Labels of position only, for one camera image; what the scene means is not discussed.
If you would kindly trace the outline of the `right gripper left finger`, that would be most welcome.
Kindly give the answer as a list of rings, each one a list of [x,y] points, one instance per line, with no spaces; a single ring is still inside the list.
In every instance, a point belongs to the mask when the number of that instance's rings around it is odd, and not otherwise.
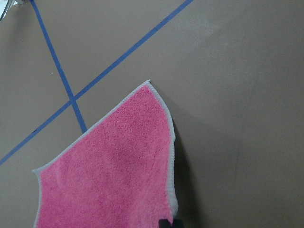
[[[172,228],[172,224],[167,219],[160,219],[158,225],[159,228]]]

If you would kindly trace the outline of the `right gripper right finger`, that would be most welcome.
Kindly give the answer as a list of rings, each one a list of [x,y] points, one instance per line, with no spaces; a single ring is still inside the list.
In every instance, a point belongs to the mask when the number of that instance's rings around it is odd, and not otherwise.
[[[173,220],[173,228],[183,228],[183,222],[181,219]]]

